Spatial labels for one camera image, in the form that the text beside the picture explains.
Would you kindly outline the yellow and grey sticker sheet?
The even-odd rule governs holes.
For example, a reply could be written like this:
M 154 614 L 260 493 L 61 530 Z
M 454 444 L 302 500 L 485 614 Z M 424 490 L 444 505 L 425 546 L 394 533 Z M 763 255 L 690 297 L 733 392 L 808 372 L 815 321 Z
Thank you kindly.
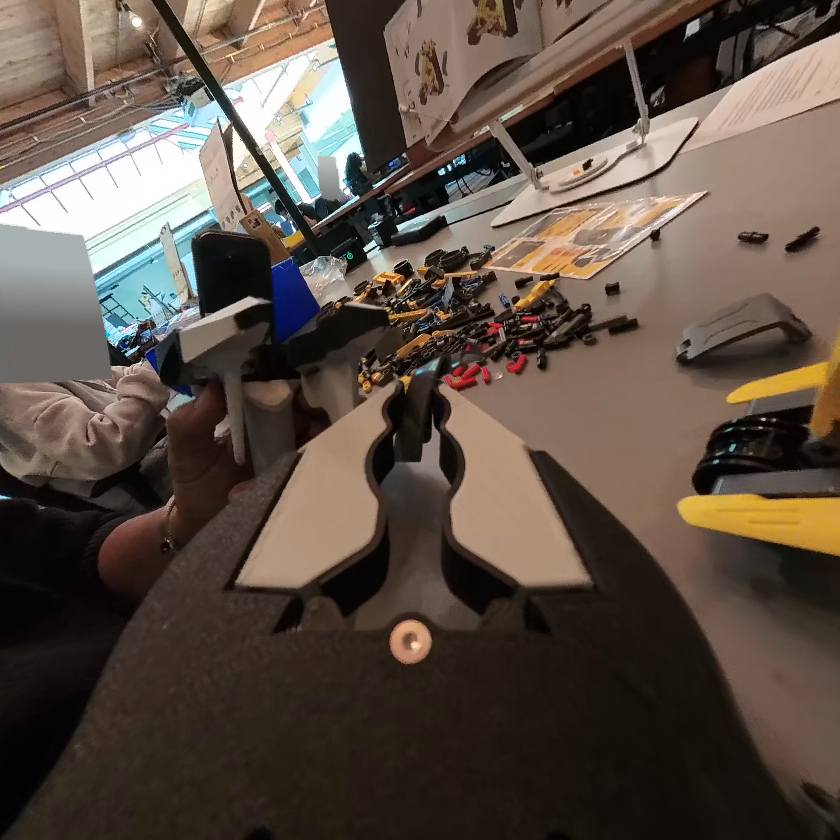
M 588 280 L 706 196 L 693 192 L 552 210 L 494 252 L 489 270 Z

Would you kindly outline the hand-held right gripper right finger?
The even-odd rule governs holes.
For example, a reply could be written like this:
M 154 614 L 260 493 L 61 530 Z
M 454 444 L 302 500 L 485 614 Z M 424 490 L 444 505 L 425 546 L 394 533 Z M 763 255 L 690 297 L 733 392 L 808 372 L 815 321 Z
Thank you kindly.
M 446 385 L 436 394 L 435 423 L 448 481 L 442 569 L 458 599 L 483 614 L 500 599 L 592 591 L 537 453 Z

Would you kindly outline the black monitor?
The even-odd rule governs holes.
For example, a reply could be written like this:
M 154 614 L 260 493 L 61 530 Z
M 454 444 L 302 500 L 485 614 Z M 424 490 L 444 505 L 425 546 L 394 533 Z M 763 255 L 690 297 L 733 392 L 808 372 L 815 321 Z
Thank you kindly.
M 379 171 L 406 154 L 412 168 L 419 168 L 433 154 L 424 143 L 405 139 L 384 39 L 385 26 L 403 2 L 325 4 L 367 165 Z

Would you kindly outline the cardboard sign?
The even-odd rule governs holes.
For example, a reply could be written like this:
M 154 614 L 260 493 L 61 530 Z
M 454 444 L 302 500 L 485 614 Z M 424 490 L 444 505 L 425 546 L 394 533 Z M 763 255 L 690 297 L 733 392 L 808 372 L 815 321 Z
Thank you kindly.
M 253 210 L 246 194 L 240 192 L 233 160 L 230 130 L 216 121 L 198 152 L 203 179 L 213 211 L 222 231 L 239 231 L 243 219 Z
M 165 223 L 161 227 L 159 240 L 163 249 L 164 262 L 171 272 L 176 296 L 184 306 L 196 305 L 197 297 L 193 284 L 179 255 L 169 223 Z

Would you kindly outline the black pole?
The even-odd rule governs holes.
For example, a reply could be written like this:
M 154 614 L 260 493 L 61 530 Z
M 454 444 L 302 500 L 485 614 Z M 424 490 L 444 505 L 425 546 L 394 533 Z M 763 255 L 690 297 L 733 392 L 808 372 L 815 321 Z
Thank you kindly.
M 311 252 L 315 256 L 326 256 L 328 253 L 322 246 L 322 242 L 319 237 L 314 234 L 311 226 L 299 211 L 298 205 L 292 200 L 291 195 L 282 185 L 279 176 L 270 166 L 270 163 L 261 151 L 261 147 L 257 143 L 255 137 L 239 116 L 222 84 L 215 78 L 214 73 L 205 62 L 200 49 L 196 47 L 191 36 L 186 33 L 183 24 L 178 19 L 172 7 L 166 1 L 153 1 L 152 4 L 157 10 L 161 21 L 165 24 L 175 39 L 176 44 L 183 50 L 185 57 L 190 61 L 198 76 L 202 79 L 204 85 L 213 95 L 213 98 L 233 126 L 235 133 L 242 141 L 248 154 L 254 158 L 263 176 L 266 178 L 272 189 L 274 189 L 281 205 L 286 209 L 294 224 L 298 226 L 298 229 L 308 243 Z

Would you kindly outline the white book stand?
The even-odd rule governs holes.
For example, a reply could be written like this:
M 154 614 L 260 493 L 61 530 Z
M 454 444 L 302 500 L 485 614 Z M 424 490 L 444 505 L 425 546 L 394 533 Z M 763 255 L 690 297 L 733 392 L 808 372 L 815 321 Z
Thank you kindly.
M 692 2 L 596 2 L 580 23 L 519 68 L 466 94 L 454 112 L 456 119 L 431 135 L 427 145 L 443 151 L 455 139 L 488 130 L 508 152 L 527 184 L 496 216 L 494 228 L 648 179 L 674 160 L 699 121 L 682 119 L 663 129 L 651 127 L 634 47 L 647 35 L 655 37 L 658 25 L 685 23 L 691 6 Z M 530 164 L 502 118 L 518 106 L 530 105 L 548 88 L 558 90 L 561 83 L 587 78 L 597 71 L 597 60 L 618 54 L 625 57 L 638 111 L 629 139 L 595 154 L 586 170 L 583 159 L 565 166 L 556 161 L 547 171 Z

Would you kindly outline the grey panel with engraved lines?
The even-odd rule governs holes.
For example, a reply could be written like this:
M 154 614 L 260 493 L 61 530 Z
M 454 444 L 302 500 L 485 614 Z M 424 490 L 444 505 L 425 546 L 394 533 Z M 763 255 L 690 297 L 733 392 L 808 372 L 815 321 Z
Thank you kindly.
M 777 297 L 769 293 L 750 296 L 687 327 L 675 347 L 675 360 L 680 365 L 693 364 L 712 352 L 774 330 L 790 344 L 812 338 L 811 329 Z
M 443 359 L 426 362 L 404 386 L 400 423 L 394 435 L 395 460 L 418 463 L 432 434 L 433 397 Z

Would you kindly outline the yellow brick model vehicle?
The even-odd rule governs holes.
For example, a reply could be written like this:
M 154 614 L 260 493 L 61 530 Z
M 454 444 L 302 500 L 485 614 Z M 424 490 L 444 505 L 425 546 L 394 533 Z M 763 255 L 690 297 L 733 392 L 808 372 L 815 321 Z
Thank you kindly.
M 678 503 L 690 526 L 839 555 L 839 340 L 824 362 L 728 395 L 748 412 L 710 434 Z

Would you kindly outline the black device with green light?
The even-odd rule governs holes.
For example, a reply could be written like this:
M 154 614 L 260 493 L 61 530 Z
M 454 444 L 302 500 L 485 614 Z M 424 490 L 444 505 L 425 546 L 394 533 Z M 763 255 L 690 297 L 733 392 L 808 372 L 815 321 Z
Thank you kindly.
M 342 265 L 342 271 L 346 275 L 368 261 L 364 247 L 364 240 L 356 234 L 331 247 L 329 255 Z

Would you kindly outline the pile of building brick pieces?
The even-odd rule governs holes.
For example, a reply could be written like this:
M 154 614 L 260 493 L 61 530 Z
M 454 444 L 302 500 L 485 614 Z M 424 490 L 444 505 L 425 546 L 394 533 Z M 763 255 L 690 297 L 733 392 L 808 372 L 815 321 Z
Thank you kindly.
M 620 335 L 639 327 L 625 314 L 596 320 L 590 304 L 573 307 L 557 275 L 517 278 L 515 288 L 525 297 L 500 294 L 496 311 L 483 299 L 499 278 L 487 267 L 492 256 L 491 246 L 470 252 L 469 261 L 449 273 L 426 268 L 423 261 L 409 278 L 392 269 L 354 289 L 354 302 L 384 308 L 391 323 L 360 361 L 364 395 L 391 382 L 407 385 L 418 368 L 437 358 L 443 359 L 439 379 L 457 391 L 490 384 L 503 372 L 520 375 L 531 357 L 545 371 L 549 352 L 574 343 L 592 346 L 600 333 Z

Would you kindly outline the white printed paper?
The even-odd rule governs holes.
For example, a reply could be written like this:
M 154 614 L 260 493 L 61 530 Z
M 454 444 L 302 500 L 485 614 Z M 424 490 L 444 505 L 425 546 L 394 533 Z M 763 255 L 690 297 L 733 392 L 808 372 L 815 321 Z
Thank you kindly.
M 694 151 L 839 99 L 839 34 L 778 59 L 732 85 L 682 151 Z

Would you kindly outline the person's left hand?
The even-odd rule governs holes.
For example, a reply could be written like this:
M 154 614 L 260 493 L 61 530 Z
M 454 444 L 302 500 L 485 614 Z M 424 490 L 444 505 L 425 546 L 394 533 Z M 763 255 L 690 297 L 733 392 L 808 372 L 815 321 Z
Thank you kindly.
M 230 433 L 216 437 L 226 414 L 224 388 L 212 381 L 194 401 L 178 407 L 167 422 L 175 496 L 172 524 L 183 545 L 254 483 L 252 465 L 235 462 Z

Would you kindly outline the person's left forearm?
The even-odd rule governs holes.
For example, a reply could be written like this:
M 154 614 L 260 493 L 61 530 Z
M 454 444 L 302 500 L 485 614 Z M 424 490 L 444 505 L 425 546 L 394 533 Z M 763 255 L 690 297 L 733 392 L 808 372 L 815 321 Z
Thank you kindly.
M 136 518 L 2 501 L 2 681 L 100 671 L 173 554 Z

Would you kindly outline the clear plastic bag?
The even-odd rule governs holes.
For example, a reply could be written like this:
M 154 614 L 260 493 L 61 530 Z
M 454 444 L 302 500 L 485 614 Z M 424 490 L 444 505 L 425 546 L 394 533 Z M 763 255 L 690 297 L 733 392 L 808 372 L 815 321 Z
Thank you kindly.
M 345 282 L 348 261 L 344 257 L 319 256 L 300 266 L 312 295 L 323 304 Z

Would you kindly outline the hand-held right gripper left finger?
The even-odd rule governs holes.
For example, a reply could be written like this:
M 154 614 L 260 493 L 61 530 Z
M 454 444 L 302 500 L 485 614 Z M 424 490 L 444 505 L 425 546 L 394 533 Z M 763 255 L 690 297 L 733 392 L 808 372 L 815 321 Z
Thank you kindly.
M 391 383 L 301 451 L 235 580 L 238 589 L 332 599 L 351 615 L 383 586 L 382 483 L 396 458 L 403 385 Z

